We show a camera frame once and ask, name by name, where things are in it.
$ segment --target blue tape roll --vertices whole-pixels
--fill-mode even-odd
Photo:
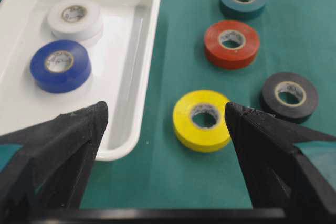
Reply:
[[[71,40],[58,40],[41,47],[30,62],[37,84],[51,93],[65,93],[81,86],[91,73],[86,49]]]
[[[220,0],[224,16],[233,19],[252,19],[264,10],[266,0]]]

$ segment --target yellow tape roll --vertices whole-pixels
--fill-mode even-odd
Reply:
[[[224,107],[229,100],[211,90],[197,90],[180,98],[174,108],[174,131],[180,142],[197,152],[214,152],[230,142],[224,121]],[[199,127],[192,118],[208,113],[216,119],[210,128]]]

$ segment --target red tape roll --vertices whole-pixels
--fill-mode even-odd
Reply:
[[[236,47],[226,45],[234,42]],[[213,24],[204,36],[205,54],[210,62],[225,68],[238,69],[249,65],[257,55],[260,41],[250,26],[233,20]]]

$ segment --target green table surface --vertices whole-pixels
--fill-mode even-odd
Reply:
[[[336,142],[312,141],[296,143],[295,146],[336,191]]]
[[[291,71],[317,88],[319,106],[303,125],[336,135],[336,4],[334,0],[268,0],[246,23],[261,46],[255,62],[227,71],[203,52],[205,30],[225,19],[218,0],[162,0],[141,136],[135,149],[114,162],[96,162],[82,208],[250,208],[232,143],[212,154],[183,147],[173,132],[177,100],[198,89],[216,90],[260,108],[268,76]]]
[[[21,147],[19,144],[0,144],[0,172]]]

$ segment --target tape roll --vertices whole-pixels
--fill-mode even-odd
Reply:
[[[62,0],[51,8],[47,20],[59,39],[87,40],[103,28],[100,6],[90,0]]]
[[[281,94],[289,94],[293,101],[284,101]],[[304,77],[290,72],[270,76],[261,92],[261,107],[276,117],[302,123],[316,109],[319,96],[315,87]]]
[[[233,42],[235,47],[230,47],[228,42]],[[250,26],[226,20],[213,24],[206,31],[204,44],[210,62],[225,69],[239,69],[254,60],[260,41],[257,32]]]
[[[261,14],[266,0],[220,0],[220,7],[225,16],[234,19],[252,19]]]
[[[193,91],[183,96],[173,111],[174,131],[180,142],[197,152],[214,152],[230,141],[224,121],[224,107],[229,100],[211,90]],[[211,127],[200,127],[193,117],[208,113],[215,119]]]
[[[45,91],[65,93],[81,86],[91,73],[86,49],[71,40],[58,40],[41,47],[30,62],[30,72]]]

